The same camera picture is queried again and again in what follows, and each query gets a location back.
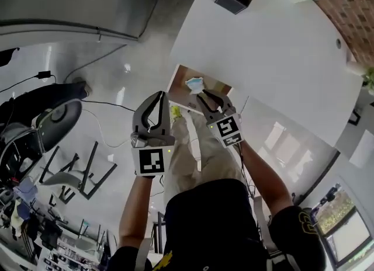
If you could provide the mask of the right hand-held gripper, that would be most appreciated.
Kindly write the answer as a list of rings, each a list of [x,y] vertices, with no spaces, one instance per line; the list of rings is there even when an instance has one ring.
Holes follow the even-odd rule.
[[[240,115],[230,98],[211,89],[204,89],[203,92],[196,95],[196,101],[207,120],[207,128],[224,148],[240,143],[244,139]]]

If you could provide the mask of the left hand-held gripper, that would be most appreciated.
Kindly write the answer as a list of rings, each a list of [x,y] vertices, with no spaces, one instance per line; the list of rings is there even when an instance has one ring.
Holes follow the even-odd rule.
[[[158,121],[150,126],[149,115],[158,107]],[[169,100],[164,91],[149,96],[134,112],[131,153],[137,176],[163,175],[169,170],[175,137],[170,135]]]

